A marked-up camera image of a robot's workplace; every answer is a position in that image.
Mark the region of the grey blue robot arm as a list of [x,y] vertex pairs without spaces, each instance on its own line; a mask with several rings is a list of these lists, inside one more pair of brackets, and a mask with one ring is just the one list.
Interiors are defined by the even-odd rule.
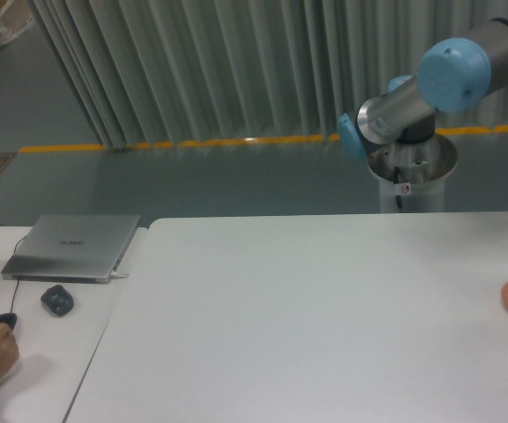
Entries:
[[435,114],[458,113],[508,86],[508,17],[429,49],[417,72],[388,93],[342,115],[338,133],[356,158],[394,142],[419,144],[434,135]]

